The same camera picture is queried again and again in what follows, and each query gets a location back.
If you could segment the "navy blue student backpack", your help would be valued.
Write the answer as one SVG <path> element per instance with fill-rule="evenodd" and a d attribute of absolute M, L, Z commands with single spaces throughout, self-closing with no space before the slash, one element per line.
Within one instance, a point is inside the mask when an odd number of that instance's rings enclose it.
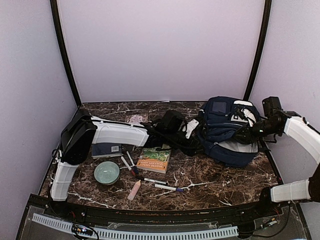
<path fill-rule="evenodd" d="M 227 167 L 243 168 L 259 153 L 257 141 L 242 144 L 234 139 L 241 127 L 260 120 L 257 108 L 250 102 L 228 96 L 215 96 L 204 103 L 198 113 L 203 127 L 197 136 L 206 155 Z"/>

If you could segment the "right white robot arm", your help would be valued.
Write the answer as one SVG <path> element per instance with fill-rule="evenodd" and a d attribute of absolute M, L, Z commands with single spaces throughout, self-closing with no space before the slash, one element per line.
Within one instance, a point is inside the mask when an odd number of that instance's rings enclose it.
<path fill-rule="evenodd" d="M 285 183 L 266 188 L 261 200 L 255 205 L 255 213 L 266 217 L 281 202 L 319 202 L 320 201 L 320 133 L 310 123 L 294 111 L 285 111 L 279 106 L 265 107 L 265 119 L 247 124 L 238 129 L 233 138 L 241 144 L 251 144 L 268 135 L 284 136 L 288 143 L 280 141 L 273 147 L 276 164 L 284 171 L 285 164 L 298 163 L 298 158 L 306 159 L 305 173 L 293 176 L 295 167 L 289 167 Z"/>

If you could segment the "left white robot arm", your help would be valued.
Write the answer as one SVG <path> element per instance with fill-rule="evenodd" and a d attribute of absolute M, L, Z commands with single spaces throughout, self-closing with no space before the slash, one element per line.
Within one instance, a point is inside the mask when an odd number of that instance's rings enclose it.
<path fill-rule="evenodd" d="M 60 143 L 52 151 L 57 169 L 49 191 L 53 200 L 51 210 L 60 218 L 67 218 L 71 213 L 70 206 L 64 201 L 75 171 L 87 159 L 92 145 L 112 143 L 154 148 L 166 144 L 194 156 L 202 151 L 202 147 L 192 136 L 193 130 L 184 116 L 175 110 L 167 111 L 151 123 L 107 120 L 80 110 L 63 129 Z"/>

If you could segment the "orange treehouse paperback book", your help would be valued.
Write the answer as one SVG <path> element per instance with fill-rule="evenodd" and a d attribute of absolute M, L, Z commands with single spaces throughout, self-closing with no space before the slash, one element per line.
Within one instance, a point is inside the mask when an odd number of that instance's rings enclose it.
<path fill-rule="evenodd" d="M 172 148 L 166 144 L 161 147 L 143 148 L 136 167 L 140 170 L 165 174 L 168 169 Z"/>

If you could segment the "pink Shakespeare story book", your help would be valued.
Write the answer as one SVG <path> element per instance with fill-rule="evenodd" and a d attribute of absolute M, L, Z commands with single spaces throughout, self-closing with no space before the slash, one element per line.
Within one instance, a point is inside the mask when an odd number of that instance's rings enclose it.
<path fill-rule="evenodd" d="M 133 114 L 125 117 L 125 122 L 130 124 L 139 124 L 148 122 L 148 114 Z"/>

